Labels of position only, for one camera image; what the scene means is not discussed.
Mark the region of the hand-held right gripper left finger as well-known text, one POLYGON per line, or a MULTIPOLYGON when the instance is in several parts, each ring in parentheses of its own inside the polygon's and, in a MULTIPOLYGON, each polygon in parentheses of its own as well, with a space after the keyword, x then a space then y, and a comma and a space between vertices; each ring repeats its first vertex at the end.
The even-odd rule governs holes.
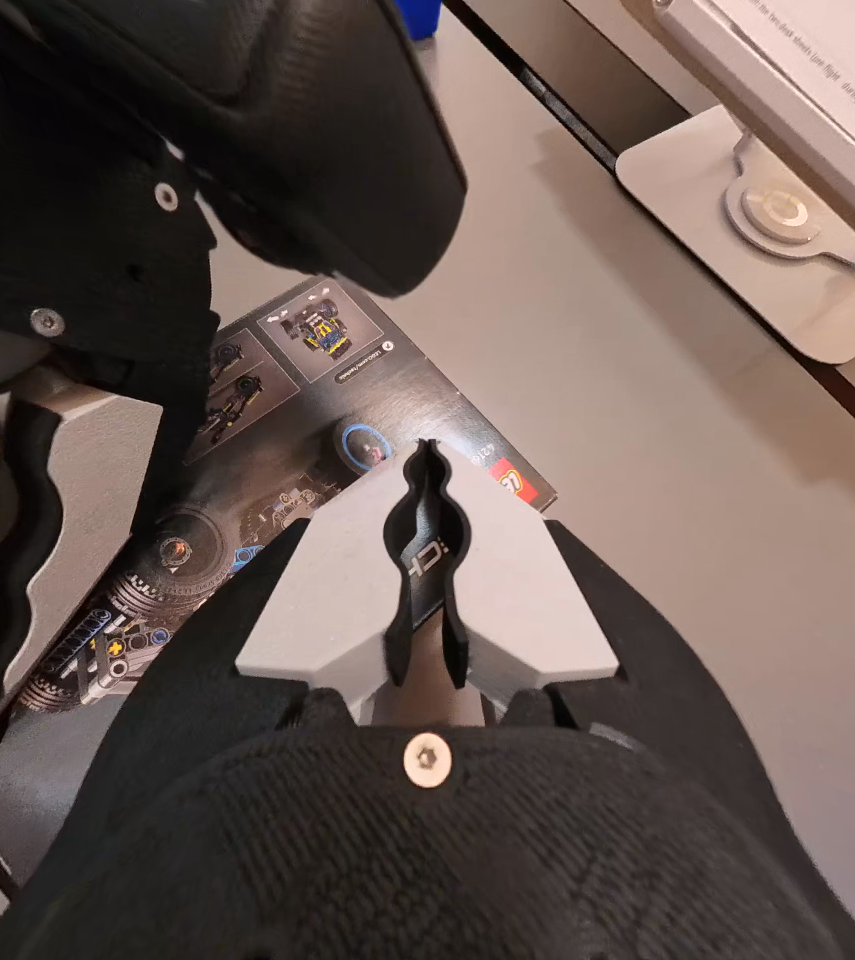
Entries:
POLYGON ((428 442, 420 438, 316 509, 234 664, 255 678, 337 690, 370 723, 411 663, 405 550, 419 535, 428 442))

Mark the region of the dark lego set box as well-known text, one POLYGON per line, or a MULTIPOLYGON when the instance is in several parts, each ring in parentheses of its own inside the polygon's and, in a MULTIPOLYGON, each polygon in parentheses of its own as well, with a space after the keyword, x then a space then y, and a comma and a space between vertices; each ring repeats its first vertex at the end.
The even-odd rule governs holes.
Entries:
POLYGON ((359 289, 303 281, 218 330, 205 419, 169 501, 86 597, 15 704, 125 695, 175 631, 285 529, 417 438, 546 509, 554 486, 359 289))

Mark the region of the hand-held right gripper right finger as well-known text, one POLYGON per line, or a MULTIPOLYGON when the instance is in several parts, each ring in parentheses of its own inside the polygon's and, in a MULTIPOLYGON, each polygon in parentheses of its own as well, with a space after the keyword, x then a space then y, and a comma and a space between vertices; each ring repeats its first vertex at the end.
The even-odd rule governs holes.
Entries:
POLYGON ((620 661, 542 514, 449 442, 427 441, 445 574, 445 663, 502 717, 521 690, 613 678, 620 661))

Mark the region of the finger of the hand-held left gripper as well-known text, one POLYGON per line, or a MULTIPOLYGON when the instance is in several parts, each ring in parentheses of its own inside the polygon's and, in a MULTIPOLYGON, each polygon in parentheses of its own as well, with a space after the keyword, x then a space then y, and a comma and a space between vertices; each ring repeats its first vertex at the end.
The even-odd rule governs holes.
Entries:
POLYGON ((127 540, 160 415, 52 367, 0 395, 0 713, 127 540))
POLYGON ((15 709, 0 738, 0 890, 37 868, 110 727, 110 706, 41 713, 15 709))

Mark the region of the silver computer monitor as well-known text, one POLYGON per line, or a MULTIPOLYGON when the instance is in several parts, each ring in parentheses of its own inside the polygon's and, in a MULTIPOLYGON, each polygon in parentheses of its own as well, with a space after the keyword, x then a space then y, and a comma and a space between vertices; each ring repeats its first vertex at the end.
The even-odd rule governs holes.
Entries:
POLYGON ((855 229, 855 1, 623 1, 855 229))

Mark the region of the blue container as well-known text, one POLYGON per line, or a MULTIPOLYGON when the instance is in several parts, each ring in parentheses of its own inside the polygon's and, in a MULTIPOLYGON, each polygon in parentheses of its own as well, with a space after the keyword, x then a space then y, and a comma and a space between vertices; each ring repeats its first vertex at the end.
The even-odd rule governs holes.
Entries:
POLYGON ((443 6, 442 0, 397 0, 394 2, 411 40, 422 42, 435 35, 443 6))

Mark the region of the silver monitor stand base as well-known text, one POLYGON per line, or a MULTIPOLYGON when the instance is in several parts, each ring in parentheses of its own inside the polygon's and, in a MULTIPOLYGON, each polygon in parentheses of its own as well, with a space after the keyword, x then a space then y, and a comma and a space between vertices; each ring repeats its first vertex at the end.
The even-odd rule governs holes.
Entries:
POLYGON ((855 230, 721 105, 624 150, 616 176, 794 348, 855 358, 855 230))

